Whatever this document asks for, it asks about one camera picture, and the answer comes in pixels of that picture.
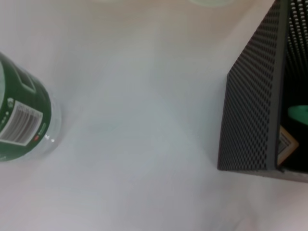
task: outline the green object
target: green object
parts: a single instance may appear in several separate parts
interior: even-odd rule
[[[0,161],[34,149],[51,121],[51,101],[44,86],[0,53]]]
[[[308,125],[308,105],[289,107],[288,115],[290,118]]]

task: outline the white surface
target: white surface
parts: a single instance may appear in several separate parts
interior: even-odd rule
[[[54,153],[0,165],[1,230],[307,230],[307,184],[216,170],[226,73],[272,1],[0,2],[0,51],[64,108]]]

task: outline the black mesh box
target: black mesh box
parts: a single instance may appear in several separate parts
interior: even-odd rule
[[[308,0],[276,0],[228,73],[218,169],[308,182]],[[282,125],[299,147],[277,164]]]

